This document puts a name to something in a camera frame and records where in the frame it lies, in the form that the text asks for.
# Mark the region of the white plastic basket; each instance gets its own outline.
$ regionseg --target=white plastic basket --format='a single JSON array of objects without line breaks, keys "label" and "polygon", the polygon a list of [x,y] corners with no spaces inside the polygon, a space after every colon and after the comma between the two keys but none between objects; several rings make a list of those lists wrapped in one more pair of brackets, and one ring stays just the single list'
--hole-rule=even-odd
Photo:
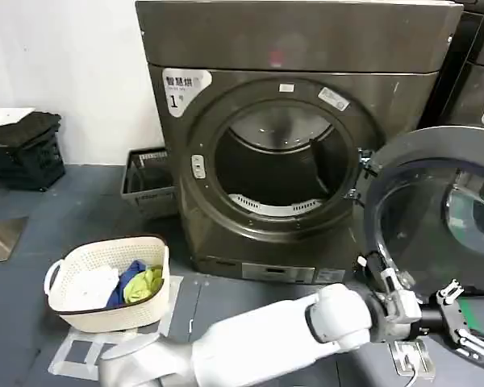
[{"label": "white plastic basket", "polygon": [[[142,260],[149,266],[163,267],[163,285],[159,292],[150,298],[118,308],[61,311],[64,309],[66,290],[77,273],[105,264],[123,273],[134,260]],[[58,267],[59,272],[51,288],[50,283]],[[84,332],[120,331],[155,323],[169,307],[169,291],[169,248],[163,240],[151,236],[113,239],[80,246],[53,264],[44,281],[44,292],[48,295],[51,309],[67,323]]]}]

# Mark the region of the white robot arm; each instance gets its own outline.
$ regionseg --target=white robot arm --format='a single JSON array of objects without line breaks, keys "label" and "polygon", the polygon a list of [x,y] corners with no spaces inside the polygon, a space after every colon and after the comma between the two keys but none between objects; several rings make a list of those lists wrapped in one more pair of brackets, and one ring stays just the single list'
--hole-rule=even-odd
[{"label": "white robot arm", "polygon": [[102,356],[100,380],[104,387],[255,385],[357,349],[370,328],[358,293],[334,284],[217,322],[191,344],[159,335],[122,343]]},{"label": "white robot arm", "polygon": [[102,355],[101,385],[250,386],[370,341],[413,339],[432,332],[462,356],[484,364],[484,342],[466,328],[455,302],[462,293],[458,283],[420,305],[382,258],[374,257],[370,266],[383,293],[334,284],[217,322],[193,343],[175,343],[158,334],[121,343]]}]

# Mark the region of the black crate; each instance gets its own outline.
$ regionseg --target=black crate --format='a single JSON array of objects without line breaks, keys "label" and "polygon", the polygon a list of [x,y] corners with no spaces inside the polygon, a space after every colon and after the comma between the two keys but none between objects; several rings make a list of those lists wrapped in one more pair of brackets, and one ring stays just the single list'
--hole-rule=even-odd
[{"label": "black crate", "polygon": [[18,148],[0,147],[0,182],[10,189],[46,191],[63,176],[58,129],[54,125]]}]

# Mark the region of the adjacent washing machine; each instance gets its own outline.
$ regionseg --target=adjacent washing machine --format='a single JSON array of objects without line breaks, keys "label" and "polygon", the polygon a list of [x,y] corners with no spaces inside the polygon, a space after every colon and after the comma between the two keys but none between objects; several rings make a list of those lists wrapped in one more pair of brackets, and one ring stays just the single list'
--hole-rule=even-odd
[{"label": "adjacent washing machine", "polygon": [[464,5],[457,31],[421,127],[459,124],[484,127],[484,0]]},{"label": "adjacent washing machine", "polygon": [[184,0],[136,8],[196,267],[342,280],[362,251],[353,229],[362,165],[416,128],[462,6]]}]

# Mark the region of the green clothing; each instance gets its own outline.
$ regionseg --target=green clothing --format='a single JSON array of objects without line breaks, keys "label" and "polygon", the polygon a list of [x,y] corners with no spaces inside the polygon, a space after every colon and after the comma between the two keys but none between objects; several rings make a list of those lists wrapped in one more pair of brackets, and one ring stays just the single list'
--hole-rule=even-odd
[{"label": "green clothing", "polygon": [[127,304],[151,297],[160,290],[162,267],[148,268],[136,274],[123,289],[123,299]]}]

